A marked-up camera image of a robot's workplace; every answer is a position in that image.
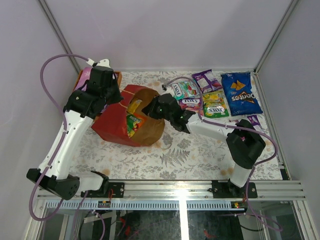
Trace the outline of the green Fox's candy bag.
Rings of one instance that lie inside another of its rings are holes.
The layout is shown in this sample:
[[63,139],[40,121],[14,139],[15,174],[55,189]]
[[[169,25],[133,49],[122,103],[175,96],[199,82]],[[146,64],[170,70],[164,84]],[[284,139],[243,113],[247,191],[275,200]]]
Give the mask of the green Fox's candy bag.
[[202,99],[203,113],[205,117],[215,119],[229,116],[222,91],[205,93]]

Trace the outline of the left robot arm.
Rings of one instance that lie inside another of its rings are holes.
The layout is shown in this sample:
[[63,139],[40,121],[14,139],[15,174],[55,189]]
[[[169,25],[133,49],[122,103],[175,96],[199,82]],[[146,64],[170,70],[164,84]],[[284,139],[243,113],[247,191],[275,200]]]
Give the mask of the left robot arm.
[[37,168],[30,168],[27,179],[56,196],[70,200],[78,191],[105,197],[110,190],[109,178],[98,171],[71,173],[71,161],[87,129],[106,106],[123,100],[120,93],[121,73],[109,67],[90,68],[63,107],[63,122],[51,149]]

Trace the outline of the green snack packet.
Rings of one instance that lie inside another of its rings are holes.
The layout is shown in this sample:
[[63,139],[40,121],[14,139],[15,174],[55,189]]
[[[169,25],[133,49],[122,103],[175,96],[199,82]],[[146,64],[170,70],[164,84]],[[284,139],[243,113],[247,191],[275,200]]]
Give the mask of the green snack packet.
[[143,119],[133,114],[126,115],[127,135],[131,138],[143,124]]

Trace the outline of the blue Doritos chip bag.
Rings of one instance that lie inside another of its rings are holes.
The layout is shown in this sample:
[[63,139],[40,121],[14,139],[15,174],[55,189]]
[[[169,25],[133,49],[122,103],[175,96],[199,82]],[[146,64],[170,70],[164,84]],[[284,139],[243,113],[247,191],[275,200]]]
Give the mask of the blue Doritos chip bag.
[[252,92],[251,73],[223,73],[221,84],[232,116],[262,114],[258,100]]

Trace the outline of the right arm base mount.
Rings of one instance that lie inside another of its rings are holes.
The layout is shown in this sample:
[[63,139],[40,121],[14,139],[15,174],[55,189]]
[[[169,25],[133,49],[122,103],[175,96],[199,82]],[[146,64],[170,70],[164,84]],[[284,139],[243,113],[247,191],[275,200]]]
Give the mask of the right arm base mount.
[[248,191],[246,193],[246,185],[238,187],[229,180],[212,180],[211,187],[208,188],[207,191],[212,193],[215,199],[243,199],[246,196],[256,199],[258,197],[257,188],[254,182],[249,182]]

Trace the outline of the red paper bag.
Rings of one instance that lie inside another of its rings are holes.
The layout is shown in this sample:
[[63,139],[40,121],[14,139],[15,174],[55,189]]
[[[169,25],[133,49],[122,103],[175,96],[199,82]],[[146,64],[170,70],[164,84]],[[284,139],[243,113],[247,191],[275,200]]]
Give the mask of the red paper bag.
[[[133,84],[127,85],[120,93],[123,100],[109,105],[91,128],[107,142],[132,147],[147,147],[156,143],[163,134],[165,121],[145,115],[142,109],[159,93],[154,89]],[[134,98],[142,100],[136,112],[145,117],[146,121],[132,137],[128,137],[127,108]]]

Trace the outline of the purple Fox's candy bag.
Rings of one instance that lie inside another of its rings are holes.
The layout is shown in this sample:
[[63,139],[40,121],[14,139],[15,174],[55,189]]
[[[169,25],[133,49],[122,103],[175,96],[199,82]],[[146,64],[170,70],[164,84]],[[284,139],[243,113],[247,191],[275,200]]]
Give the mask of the purple Fox's candy bag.
[[183,98],[178,101],[178,104],[182,110],[189,110],[196,113],[200,112],[203,114],[200,98]]

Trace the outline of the purple snack packet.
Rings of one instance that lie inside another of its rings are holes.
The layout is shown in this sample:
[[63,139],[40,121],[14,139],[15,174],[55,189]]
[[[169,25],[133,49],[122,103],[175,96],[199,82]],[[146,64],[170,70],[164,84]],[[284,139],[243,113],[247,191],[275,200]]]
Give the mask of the purple snack packet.
[[203,94],[215,92],[223,88],[214,77],[212,70],[205,70],[191,75]]
[[228,118],[228,121],[230,123],[239,123],[241,120],[249,121],[256,131],[263,132],[263,133],[265,132],[256,114],[238,115],[238,116]]

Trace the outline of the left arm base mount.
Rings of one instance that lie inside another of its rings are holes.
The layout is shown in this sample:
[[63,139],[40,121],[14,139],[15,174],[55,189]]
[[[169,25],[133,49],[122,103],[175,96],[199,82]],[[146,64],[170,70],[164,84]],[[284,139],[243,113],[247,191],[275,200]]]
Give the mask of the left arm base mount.
[[80,190],[81,197],[85,198],[121,199],[124,197],[125,183],[110,181],[108,176],[92,172],[88,181],[80,184]]

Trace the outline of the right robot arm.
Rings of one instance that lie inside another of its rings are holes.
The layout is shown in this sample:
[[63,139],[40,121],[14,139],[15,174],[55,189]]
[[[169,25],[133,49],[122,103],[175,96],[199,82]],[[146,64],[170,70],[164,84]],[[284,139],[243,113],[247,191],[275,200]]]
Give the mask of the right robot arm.
[[170,122],[179,132],[225,142],[235,163],[229,178],[228,192],[236,198],[245,193],[245,184],[254,164],[266,147],[265,141],[248,120],[242,119],[236,123],[209,121],[194,111],[182,109],[169,93],[155,96],[141,111],[152,119]]

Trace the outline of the teal Fox's candy bag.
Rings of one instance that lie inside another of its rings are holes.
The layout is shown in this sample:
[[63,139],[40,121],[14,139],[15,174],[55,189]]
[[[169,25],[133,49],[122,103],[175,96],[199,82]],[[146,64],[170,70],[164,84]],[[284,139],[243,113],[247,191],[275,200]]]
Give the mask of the teal Fox's candy bag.
[[200,96],[197,86],[190,80],[181,80],[170,85],[176,100],[198,98]]

